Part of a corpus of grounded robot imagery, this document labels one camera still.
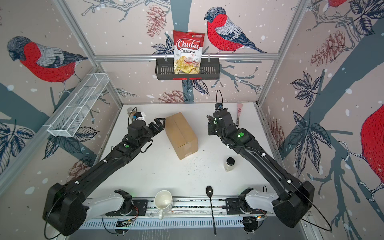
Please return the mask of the brown cardboard express box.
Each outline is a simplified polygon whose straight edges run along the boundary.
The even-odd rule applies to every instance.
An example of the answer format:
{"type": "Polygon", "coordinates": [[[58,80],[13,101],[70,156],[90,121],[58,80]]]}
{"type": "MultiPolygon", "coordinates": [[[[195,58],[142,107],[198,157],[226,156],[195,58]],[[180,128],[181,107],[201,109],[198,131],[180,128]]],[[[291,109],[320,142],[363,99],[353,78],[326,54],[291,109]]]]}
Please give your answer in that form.
{"type": "Polygon", "coordinates": [[[181,112],[166,118],[165,130],[179,160],[198,151],[198,137],[181,112]]]}

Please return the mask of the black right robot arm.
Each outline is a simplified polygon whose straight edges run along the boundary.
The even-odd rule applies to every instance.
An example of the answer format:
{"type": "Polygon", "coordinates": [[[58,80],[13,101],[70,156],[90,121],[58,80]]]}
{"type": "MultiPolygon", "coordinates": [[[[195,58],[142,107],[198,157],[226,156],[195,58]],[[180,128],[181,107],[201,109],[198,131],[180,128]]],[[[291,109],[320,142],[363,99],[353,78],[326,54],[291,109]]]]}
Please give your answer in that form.
{"type": "Polygon", "coordinates": [[[227,109],[215,111],[207,118],[208,135],[218,136],[223,144],[261,173],[277,194],[269,203],[271,212],[284,225],[294,228],[314,205],[314,186],[308,181],[300,181],[282,168],[248,130],[236,127],[227,109]]]}

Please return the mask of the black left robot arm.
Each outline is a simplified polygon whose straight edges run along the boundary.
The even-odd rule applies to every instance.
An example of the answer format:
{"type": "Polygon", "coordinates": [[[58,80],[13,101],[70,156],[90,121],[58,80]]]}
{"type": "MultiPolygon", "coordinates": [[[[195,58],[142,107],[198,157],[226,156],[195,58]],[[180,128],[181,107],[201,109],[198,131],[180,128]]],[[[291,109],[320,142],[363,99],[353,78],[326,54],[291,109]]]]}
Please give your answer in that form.
{"type": "Polygon", "coordinates": [[[56,183],[47,193],[43,220],[64,236],[77,231],[80,226],[99,215],[119,210],[129,194],[117,190],[100,200],[89,200],[89,195],[114,172],[130,163],[146,143],[165,129],[166,119],[156,118],[146,124],[144,120],[133,121],[128,134],[100,162],[81,176],[64,185],[56,183]]]}

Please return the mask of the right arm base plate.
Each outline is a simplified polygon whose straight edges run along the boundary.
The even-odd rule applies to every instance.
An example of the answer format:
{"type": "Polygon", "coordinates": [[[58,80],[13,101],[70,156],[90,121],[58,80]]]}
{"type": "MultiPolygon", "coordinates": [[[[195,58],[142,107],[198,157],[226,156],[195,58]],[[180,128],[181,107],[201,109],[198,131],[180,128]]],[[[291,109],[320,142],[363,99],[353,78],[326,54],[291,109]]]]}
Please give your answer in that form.
{"type": "Polygon", "coordinates": [[[264,210],[252,209],[247,203],[239,198],[225,199],[223,209],[226,210],[228,215],[266,215],[264,210]]]}

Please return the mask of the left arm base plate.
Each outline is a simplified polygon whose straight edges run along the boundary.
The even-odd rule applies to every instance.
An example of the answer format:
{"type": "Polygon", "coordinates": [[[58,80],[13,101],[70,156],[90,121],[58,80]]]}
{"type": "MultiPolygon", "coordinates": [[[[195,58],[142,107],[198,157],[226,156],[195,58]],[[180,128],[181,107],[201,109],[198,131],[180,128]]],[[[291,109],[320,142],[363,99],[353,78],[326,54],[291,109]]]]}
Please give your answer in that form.
{"type": "Polygon", "coordinates": [[[106,216],[107,217],[144,216],[147,211],[148,202],[149,201],[145,199],[125,200],[119,210],[106,213],[106,216]]]}

